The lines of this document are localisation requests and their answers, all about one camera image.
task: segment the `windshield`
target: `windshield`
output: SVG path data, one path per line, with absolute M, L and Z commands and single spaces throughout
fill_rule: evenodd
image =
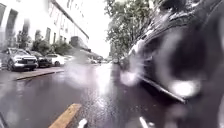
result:
M 11 54 L 16 55 L 29 55 L 26 51 L 20 49 L 10 49 Z
M 224 128 L 223 84 L 224 0 L 0 0 L 0 128 Z

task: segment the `car window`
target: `car window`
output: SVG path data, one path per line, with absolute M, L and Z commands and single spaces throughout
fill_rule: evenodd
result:
M 56 58 L 57 57 L 57 55 L 47 55 L 47 57 L 52 57 L 52 58 Z

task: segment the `road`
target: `road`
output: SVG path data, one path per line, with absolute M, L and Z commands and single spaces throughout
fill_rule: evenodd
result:
M 220 83 L 223 83 L 221 76 L 224 74 L 220 70 L 214 81 L 205 84 L 203 95 L 183 107 L 173 106 L 169 99 L 161 98 L 159 93 L 142 86 L 127 87 L 108 81 L 111 74 L 107 68 L 84 67 L 76 73 L 69 68 L 65 73 L 4 83 L 0 90 L 0 112 L 10 128 L 48 127 L 72 103 L 82 105 L 72 127 L 86 118 L 89 128 L 141 128 L 139 117 L 144 117 L 156 128 L 164 128 L 165 124 L 173 122 L 173 113 L 187 113 L 179 121 L 181 128 L 217 126 L 218 107 L 223 94 Z

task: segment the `lane marking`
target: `lane marking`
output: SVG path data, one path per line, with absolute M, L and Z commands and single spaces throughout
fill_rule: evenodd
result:
M 81 108 L 81 104 L 70 105 L 52 124 L 49 128 L 66 128 L 75 114 Z

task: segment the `building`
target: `building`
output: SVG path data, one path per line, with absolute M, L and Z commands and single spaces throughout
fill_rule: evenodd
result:
M 69 42 L 77 36 L 86 44 L 89 36 L 82 0 L 0 0 L 0 28 L 5 37 L 27 31 L 32 40 L 39 30 L 49 43 Z

